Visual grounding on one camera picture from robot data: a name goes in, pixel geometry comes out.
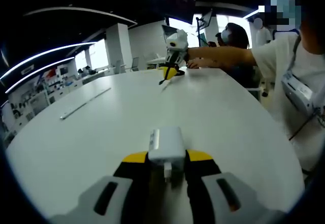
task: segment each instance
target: monitor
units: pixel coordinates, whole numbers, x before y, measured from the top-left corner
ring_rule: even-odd
[[[192,24],[196,0],[153,0],[153,3],[159,15]]]
[[[60,68],[60,73],[61,73],[61,75],[64,75],[64,74],[66,74],[66,73],[68,73],[69,71],[68,71],[68,67],[64,67],[64,68]]]
[[[210,12],[208,12],[205,15],[203,15],[199,19],[199,27],[198,27],[198,30],[202,30],[202,29],[205,29],[206,27],[208,27],[210,25],[210,22],[211,22],[211,17],[212,17],[212,9],[211,9]]]
[[[207,39],[206,39],[204,33],[200,34],[200,40],[201,40],[200,47],[209,47],[209,44],[207,42]]]
[[[174,33],[177,33],[177,28],[170,27],[170,26],[167,26],[167,25],[162,25],[162,29],[164,31],[165,41],[170,35],[173,35]]]

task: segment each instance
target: dark hair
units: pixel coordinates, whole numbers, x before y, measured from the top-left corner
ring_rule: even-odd
[[[208,42],[209,47],[217,47],[216,43],[213,41]]]
[[[237,48],[247,49],[249,47],[248,36],[245,29],[235,23],[228,23],[227,27],[232,32],[229,45]]]
[[[224,43],[224,41],[221,38],[221,33],[217,33],[215,36],[217,37],[217,41],[220,46],[226,46],[226,44]]]

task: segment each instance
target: window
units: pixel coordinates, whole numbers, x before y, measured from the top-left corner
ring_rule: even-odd
[[[249,47],[252,48],[252,35],[250,33],[249,22],[246,19],[241,17],[217,15],[217,22],[218,22],[218,28],[220,33],[225,29],[225,27],[229,22],[242,26],[247,33]]]
[[[96,44],[93,44],[89,47],[89,55],[91,68],[93,70],[96,68],[108,66],[108,58],[104,39],[98,41]]]
[[[187,33],[187,41],[188,41],[188,47],[198,47],[199,41],[198,41],[198,26],[197,26],[197,20],[196,18],[201,18],[201,14],[194,14],[192,24],[189,24],[187,22],[183,22],[177,19],[170,18],[169,19],[169,26],[174,27],[177,29],[182,29]]]
[[[87,66],[86,54],[85,54],[85,51],[84,50],[81,51],[79,54],[76,55],[75,62],[76,62],[76,68],[77,68],[77,70],[83,69],[84,67]]]

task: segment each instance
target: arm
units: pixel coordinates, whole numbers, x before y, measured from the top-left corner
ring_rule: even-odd
[[[211,67],[211,68],[230,68],[244,63],[255,66],[256,61],[251,50],[240,49],[236,47],[201,47],[189,48],[189,59],[207,58],[202,60],[195,60],[195,63],[189,62],[188,67]]]

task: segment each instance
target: ceiling light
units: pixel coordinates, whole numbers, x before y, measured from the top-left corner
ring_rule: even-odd
[[[50,64],[50,65],[47,65],[47,66],[45,66],[45,67],[43,67],[43,68],[40,68],[40,69],[38,69],[38,70],[36,70],[35,72],[32,72],[31,74],[28,74],[26,77],[23,77],[22,79],[20,79],[17,83],[15,83],[14,85],[12,85],[5,93],[9,93],[13,88],[15,88],[18,84],[20,84],[21,82],[23,82],[23,81],[25,81],[27,78],[29,78],[29,77],[31,77],[32,75],[34,75],[34,74],[36,74],[36,73],[38,73],[38,72],[40,72],[40,71],[42,71],[42,70],[44,70],[44,69],[47,69],[47,68],[49,68],[49,67],[51,67],[51,66],[53,66],[53,65],[56,65],[56,64],[59,64],[59,63],[62,63],[62,62],[65,62],[65,61],[67,61],[67,60],[71,60],[71,59],[73,59],[74,57],[70,57],[70,58],[67,58],[67,59],[64,59],[64,60],[59,60],[59,61],[57,61],[57,62],[55,62],[55,63],[52,63],[52,64]]]
[[[5,106],[5,104],[8,102],[8,100],[6,100],[1,106],[0,108],[2,108],[3,106]]]
[[[249,17],[255,15],[256,13],[259,13],[259,11],[258,11],[258,10],[253,11],[252,13],[249,13],[248,15],[244,16],[243,18],[244,18],[244,19],[247,19],[247,18],[249,18]]]
[[[258,12],[265,12],[265,6],[258,6]]]
[[[40,57],[42,55],[45,55],[45,54],[48,54],[48,53],[51,53],[53,51],[57,51],[57,50],[61,50],[61,49],[66,49],[66,48],[70,48],[70,47],[75,47],[75,46],[81,46],[81,45],[92,45],[92,44],[95,44],[96,42],[88,42],[88,43],[80,43],[80,44],[74,44],[74,45],[66,45],[66,46],[62,46],[62,47],[59,47],[59,48],[55,48],[55,49],[52,49],[52,50],[48,50],[48,51],[44,51],[40,54],[37,54],[37,55],[34,55],[24,61],[22,61],[21,63],[15,65],[14,67],[10,68],[8,71],[5,72],[5,74],[3,74],[1,77],[0,77],[0,80],[3,79],[5,76],[9,75],[10,73],[12,73],[14,70],[16,70],[17,68],[19,68],[20,66],[26,64],[27,62],[37,58],[37,57]]]
[[[7,67],[9,67],[9,63],[8,63],[8,61],[7,61],[6,57],[5,57],[5,55],[3,54],[2,50],[0,50],[0,51],[1,51],[2,59],[4,60],[4,62],[5,62],[5,64],[7,65]]]
[[[48,11],[58,11],[58,10],[67,10],[67,11],[82,11],[82,12],[92,12],[92,13],[98,13],[98,14],[103,14],[103,15],[107,15],[110,17],[116,17],[131,23],[134,23],[135,25],[137,25],[136,22],[133,22],[130,19],[127,19],[125,17],[121,17],[112,13],[108,13],[108,12],[102,12],[99,10],[94,10],[94,9],[89,9],[89,8],[83,8],[83,7],[47,7],[47,8],[42,8],[42,9],[38,9],[38,10],[34,10],[31,12],[28,12],[26,14],[24,14],[24,16],[29,16],[29,15],[33,15],[36,13],[41,13],[41,12],[48,12]]]

